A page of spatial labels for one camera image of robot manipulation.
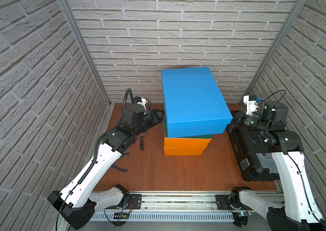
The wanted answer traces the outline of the green shoebox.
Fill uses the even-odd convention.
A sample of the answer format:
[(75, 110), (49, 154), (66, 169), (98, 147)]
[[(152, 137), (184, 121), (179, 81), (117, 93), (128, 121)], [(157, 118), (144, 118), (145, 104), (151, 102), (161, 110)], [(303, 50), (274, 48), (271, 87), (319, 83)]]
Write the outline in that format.
[[(163, 121), (163, 126), (164, 126), (165, 138), (168, 138), (168, 128), (167, 128), (167, 122), (165, 119)], [(212, 135), (189, 136), (189, 137), (182, 137), (182, 138), (183, 139), (211, 139)]]

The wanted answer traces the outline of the orange shoebox front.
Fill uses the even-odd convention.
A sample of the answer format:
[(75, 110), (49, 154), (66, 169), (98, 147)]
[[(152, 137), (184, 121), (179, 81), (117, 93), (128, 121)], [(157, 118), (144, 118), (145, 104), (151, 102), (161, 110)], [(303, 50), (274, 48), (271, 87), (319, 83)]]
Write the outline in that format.
[(164, 148), (206, 148), (211, 138), (164, 138)]

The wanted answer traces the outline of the blue shoebox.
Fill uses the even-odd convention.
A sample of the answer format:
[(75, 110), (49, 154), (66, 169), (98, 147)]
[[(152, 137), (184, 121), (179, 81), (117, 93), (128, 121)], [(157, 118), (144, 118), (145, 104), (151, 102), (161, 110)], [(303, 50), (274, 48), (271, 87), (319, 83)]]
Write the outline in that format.
[(222, 134), (233, 119), (209, 67), (162, 70), (169, 138)]

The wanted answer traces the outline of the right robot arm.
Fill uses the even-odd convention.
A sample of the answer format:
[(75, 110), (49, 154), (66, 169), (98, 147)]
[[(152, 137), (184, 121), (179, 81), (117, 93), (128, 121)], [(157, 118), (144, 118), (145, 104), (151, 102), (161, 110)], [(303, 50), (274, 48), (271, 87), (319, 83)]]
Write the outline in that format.
[(244, 96), (227, 127), (237, 163), (246, 181), (280, 180), (284, 201), (273, 203), (248, 187), (235, 187), (230, 206), (250, 208), (274, 231), (326, 231), (307, 178), (300, 136), (285, 130), (288, 108), (281, 102)]

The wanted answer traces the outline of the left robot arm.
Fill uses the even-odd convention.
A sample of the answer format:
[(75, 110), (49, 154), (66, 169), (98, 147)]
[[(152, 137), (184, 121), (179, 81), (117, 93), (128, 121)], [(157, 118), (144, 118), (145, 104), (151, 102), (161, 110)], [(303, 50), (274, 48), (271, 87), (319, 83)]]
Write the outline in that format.
[(48, 196), (58, 217), (67, 222), (65, 231), (81, 229), (95, 213), (106, 208), (134, 206), (129, 199), (130, 192), (119, 184), (104, 192), (93, 194), (92, 191), (107, 170), (126, 155), (126, 150), (149, 129), (162, 123), (164, 117), (164, 110), (153, 109), (149, 99), (135, 97), (131, 89), (126, 90), (121, 118), (97, 139), (90, 161), (66, 187)]

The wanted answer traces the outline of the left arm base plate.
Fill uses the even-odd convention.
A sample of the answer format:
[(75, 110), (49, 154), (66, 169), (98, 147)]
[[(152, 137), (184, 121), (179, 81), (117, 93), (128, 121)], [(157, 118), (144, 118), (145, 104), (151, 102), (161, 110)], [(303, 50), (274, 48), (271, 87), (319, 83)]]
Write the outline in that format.
[(123, 211), (132, 209), (140, 209), (142, 203), (142, 195), (141, 194), (130, 194), (127, 199), (127, 203), (125, 204)]

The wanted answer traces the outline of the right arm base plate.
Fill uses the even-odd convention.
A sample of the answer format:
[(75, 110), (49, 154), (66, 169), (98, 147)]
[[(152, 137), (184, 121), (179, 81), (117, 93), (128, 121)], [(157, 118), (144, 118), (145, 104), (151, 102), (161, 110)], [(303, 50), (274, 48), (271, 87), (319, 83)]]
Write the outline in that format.
[(230, 194), (215, 195), (216, 205), (218, 210), (236, 210), (235, 202), (233, 202)]

